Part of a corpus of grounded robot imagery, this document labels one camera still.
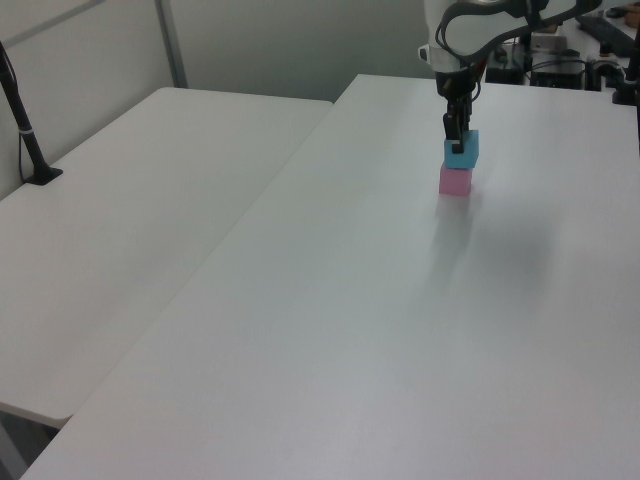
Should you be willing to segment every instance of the wire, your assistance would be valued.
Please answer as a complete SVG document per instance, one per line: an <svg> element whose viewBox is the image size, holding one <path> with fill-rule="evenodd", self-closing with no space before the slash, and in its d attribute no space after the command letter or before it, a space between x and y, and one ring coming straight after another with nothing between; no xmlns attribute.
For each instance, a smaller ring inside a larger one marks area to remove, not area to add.
<svg viewBox="0 0 640 480"><path fill-rule="evenodd" d="M7 61L7 65L9 65L9 70L11 70L11 76L13 77L13 83L16 86L16 90L18 89L18 77L16 76L16 71L13 69L13 64L11 63L11 59L7 52L3 52L4 59Z"/></svg>
<svg viewBox="0 0 640 480"><path fill-rule="evenodd" d="M529 76L529 74L525 71L524 67L522 65L520 65L518 63L518 61L516 60L516 55L515 55L515 51L516 51L516 41L515 39L513 40L513 43L511 44L511 62L513 63L513 66L516 67L517 69L519 69L522 74L527 77L527 80L531 81L531 77Z"/></svg>
<svg viewBox="0 0 640 480"><path fill-rule="evenodd" d="M476 92L476 94L471 99L472 103L475 102L478 99L478 97L480 96L480 94L482 93L482 82L478 81L477 85L478 85L478 91Z"/></svg>
<svg viewBox="0 0 640 480"><path fill-rule="evenodd" d="M20 181L24 185L24 175L22 173L22 135L18 133L18 172L20 172Z"/></svg>
<svg viewBox="0 0 640 480"><path fill-rule="evenodd" d="M552 67L555 65L564 65L565 63L581 63L582 65L586 65L587 62L580 59L575 60L547 60L544 62L536 63L531 67L531 71L538 70L540 68Z"/></svg>

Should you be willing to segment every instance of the black cable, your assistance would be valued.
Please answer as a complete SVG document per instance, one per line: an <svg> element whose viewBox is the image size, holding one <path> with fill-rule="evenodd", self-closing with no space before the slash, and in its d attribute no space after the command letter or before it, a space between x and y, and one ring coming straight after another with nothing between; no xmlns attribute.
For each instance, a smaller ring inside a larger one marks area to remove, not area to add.
<svg viewBox="0 0 640 480"><path fill-rule="evenodd" d="M518 63L518 61L516 60L516 55L515 55L516 45L517 45L517 43L514 40L513 43L511 44L511 62L513 63L514 67L516 67L518 70L520 70L522 72L522 74L527 78L527 80L531 81L531 77L525 71L524 66L520 65Z"/></svg>
<svg viewBox="0 0 640 480"><path fill-rule="evenodd" d="M16 86L16 90L18 90L18 76L16 75L16 71L13 69L13 64L11 63L11 59L6 52L3 52L4 59L9 65L9 70L11 71L11 77L13 77L13 83ZM18 173L20 174L20 181L22 184L25 184L24 174L22 172L22 135L18 132Z"/></svg>
<svg viewBox="0 0 640 480"><path fill-rule="evenodd" d="M482 93L482 82L478 81L478 91L476 92L476 94L473 96L473 98L471 99L471 102L475 102L478 97L480 96L480 94Z"/></svg>
<svg viewBox="0 0 640 480"><path fill-rule="evenodd" d="M18 77L16 76L16 71L13 69L13 64L11 63L11 59L7 52L3 52L3 57L7 61L7 65L9 65L9 70L11 70L11 76L13 77L13 84L16 86L16 90L18 89Z"/></svg>
<svg viewBox="0 0 640 480"><path fill-rule="evenodd" d="M20 133L18 133L18 172L20 172L20 181L24 185L24 175L22 174L22 135L20 135Z"/></svg>

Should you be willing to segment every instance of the white wall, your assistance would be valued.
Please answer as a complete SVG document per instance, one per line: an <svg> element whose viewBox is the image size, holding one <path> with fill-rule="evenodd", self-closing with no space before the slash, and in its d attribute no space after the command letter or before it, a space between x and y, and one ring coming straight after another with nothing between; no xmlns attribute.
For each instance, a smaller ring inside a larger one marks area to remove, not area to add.
<svg viewBox="0 0 640 480"><path fill-rule="evenodd" d="M422 0L170 0L191 88L335 101L359 73L428 76Z"/></svg>
<svg viewBox="0 0 640 480"><path fill-rule="evenodd" d="M154 0L107 0L7 53L48 163L173 85ZM0 93L0 198L19 186L17 135Z"/></svg>

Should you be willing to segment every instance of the black stand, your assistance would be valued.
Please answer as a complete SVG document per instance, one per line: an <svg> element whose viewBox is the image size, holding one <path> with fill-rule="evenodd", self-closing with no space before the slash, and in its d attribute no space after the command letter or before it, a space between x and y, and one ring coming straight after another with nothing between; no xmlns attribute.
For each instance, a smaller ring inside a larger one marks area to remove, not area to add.
<svg viewBox="0 0 640 480"><path fill-rule="evenodd" d="M34 185L46 185L54 178L62 175L62 170L52 168L44 161L40 146L36 140L36 135L33 133L31 122L29 122L29 117L20 99L18 86L11 72L7 52L5 52L2 42L0 42L0 83L2 83L2 88L9 101L9 106L18 124L20 136L24 140L24 144L33 162L33 176L29 177L25 182Z"/></svg>
<svg viewBox="0 0 640 480"><path fill-rule="evenodd" d="M636 40L633 44L633 53L629 60L629 68L613 94L613 103L616 105L635 106L638 104L638 100L636 99L638 74L640 73L638 68L640 68L640 26L636 32Z"/></svg>

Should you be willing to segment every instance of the pink cube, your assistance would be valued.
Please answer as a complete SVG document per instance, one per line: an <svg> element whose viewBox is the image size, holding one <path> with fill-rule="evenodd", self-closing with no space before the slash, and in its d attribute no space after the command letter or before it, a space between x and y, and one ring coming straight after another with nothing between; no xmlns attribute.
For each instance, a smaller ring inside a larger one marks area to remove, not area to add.
<svg viewBox="0 0 640 480"><path fill-rule="evenodd" d="M440 194L468 197L471 193L473 170L454 170L442 165L440 170Z"/></svg>

